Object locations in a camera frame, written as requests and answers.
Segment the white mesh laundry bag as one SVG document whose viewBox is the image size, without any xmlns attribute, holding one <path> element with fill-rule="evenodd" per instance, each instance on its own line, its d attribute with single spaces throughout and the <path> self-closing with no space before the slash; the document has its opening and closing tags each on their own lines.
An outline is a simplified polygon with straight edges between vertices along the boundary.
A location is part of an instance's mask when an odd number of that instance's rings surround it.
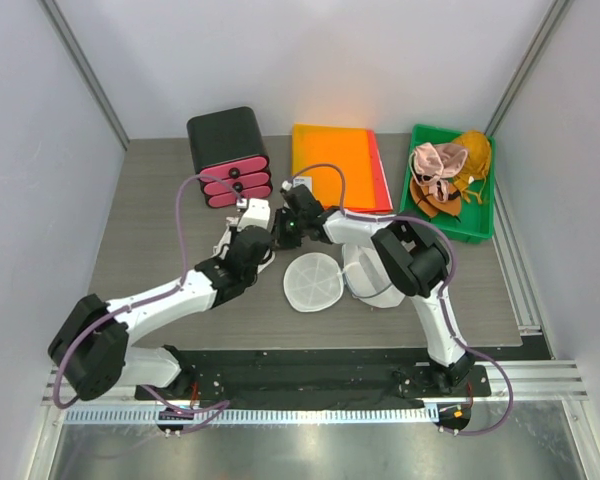
<svg viewBox="0 0 600 480">
<path fill-rule="evenodd" d="M 348 292 L 373 308 L 399 306 L 405 295 L 390 281 L 375 250 L 346 244 L 342 260 L 325 253 L 306 253 L 293 260 L 283 277 L 283 292 L 300 313 L 315 313 L 335 305 Z"/>
</svg>

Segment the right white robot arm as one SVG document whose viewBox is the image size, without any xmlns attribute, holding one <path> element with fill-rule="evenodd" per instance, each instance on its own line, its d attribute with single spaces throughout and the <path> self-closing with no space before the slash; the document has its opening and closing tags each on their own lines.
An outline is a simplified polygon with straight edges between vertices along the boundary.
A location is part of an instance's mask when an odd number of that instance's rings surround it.
<svg viewBox="0 0 600 480">
<path fill-rule="evenodd" d="M 455 319 L 448 286 L 455 274 L 451 244 L 432 224 L 405 214 L 377 217 L 324 208 L 304 185 L 285 182 L 284 206 L 276 211 L 273 235 L 280 249 L 303 238 L 372 250 L 390 284 L 409 297 L 427 341 L 429 375 L 437 391 L 463 388 L 475 364 Z"/>
</svg>

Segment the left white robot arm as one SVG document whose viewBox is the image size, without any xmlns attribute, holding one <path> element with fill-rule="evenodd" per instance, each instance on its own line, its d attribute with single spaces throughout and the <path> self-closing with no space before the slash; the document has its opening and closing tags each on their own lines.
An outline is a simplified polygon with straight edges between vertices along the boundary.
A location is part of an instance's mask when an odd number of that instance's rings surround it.
<svg viewBox="0 0 600 480">
<path fill-rule="evenodd" d="M 188 315 L 206 312 L 242 295 L 270 259 L 272 236 L 248 226 L 219 255 L 197 264 L 183 277 L 134 296 L 105 302 L 81 298 L 48 347 L 58 371 L 54 404 L 64 409 L 60 387 L 67 381 L 82 401 L 94 400 L 114 386 L 145 389 L 166 399 L 181 399 L 197 381 L 195 368 L 175 347 L 135 347 L 149 333 Z"/>
</svg>

